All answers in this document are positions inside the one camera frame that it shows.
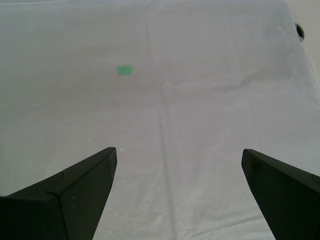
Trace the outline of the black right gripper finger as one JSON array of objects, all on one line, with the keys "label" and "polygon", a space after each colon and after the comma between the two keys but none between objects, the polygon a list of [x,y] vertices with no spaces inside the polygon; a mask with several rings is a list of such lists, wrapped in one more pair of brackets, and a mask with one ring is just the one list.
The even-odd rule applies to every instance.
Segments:
[{"label": "black right gripper finger", "polygon": [[320,178],[253,149],[242,153],[250,191],[277,240],[320,238]]},{"label": "black right gripper finger", "polygon": [[2,240],[91,240],[117,168],[108,147],[57,174],[0,198]]}]

